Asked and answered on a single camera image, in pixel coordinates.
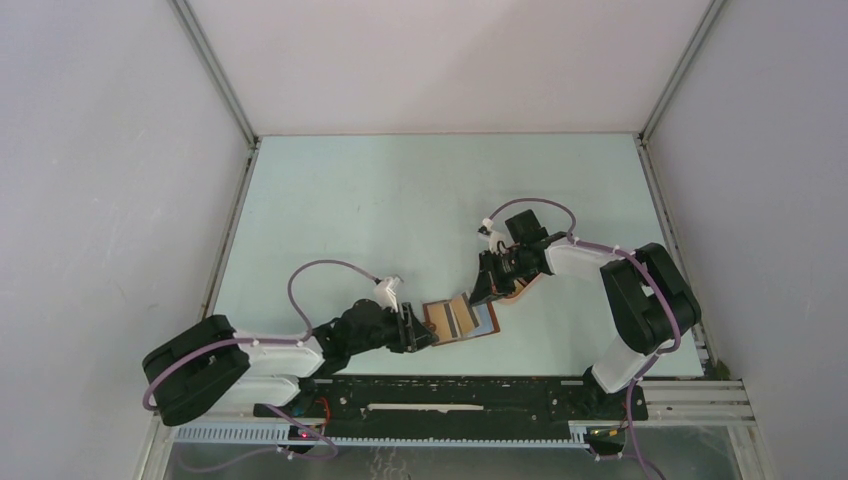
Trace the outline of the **brown leather card holder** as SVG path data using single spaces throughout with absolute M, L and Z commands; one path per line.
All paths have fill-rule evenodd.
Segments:
M 468 294 L 424 303 L 424 325 L 437 337 L 436 345 L 447 345 L 497 334 L 501 331 L 492 303 L 472 306 Z

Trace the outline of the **pink oval tray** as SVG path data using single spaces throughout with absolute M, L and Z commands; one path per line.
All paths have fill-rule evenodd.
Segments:
M 524 297 L 535 285 L 544 278 L 543 274 L 527 276 L 514 281 L 514 290 L 504 298 L 499 300 L 500 304 L 511 305 L 518 302 Z

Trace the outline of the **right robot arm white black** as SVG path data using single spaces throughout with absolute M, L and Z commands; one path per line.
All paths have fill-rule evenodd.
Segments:
M 549 233 L 532 210 L 505 223 L 512 239 L 496 231 L 490 217 L 478 230 L 487 247 L 469 296 L 472 306 L 512 295 L 520 280 L 571 275 L 603 287 L 616 336 L 588 370 L 581 392 L 585 411 L 606 418 L 622 403 L 621 390 L 642 378 L 661 356 L 676 351 L 683 335 L 702 318 L 690 285 L 665 247 L 648 243 L 635 250 L 605 246 L 572 231 Z

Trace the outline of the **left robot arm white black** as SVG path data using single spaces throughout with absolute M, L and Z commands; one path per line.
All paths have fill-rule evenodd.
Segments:
M 392 308 L 361 299 L 309 336 L 251 334 L 213 315 L 144 357 L 149 386 L 142 404 L 168 426 L 259 404 L 304 416 L 316 403 L 310 382 L 345 369 L 353 356 L 415 353 L 437 341 L 409 303 Z

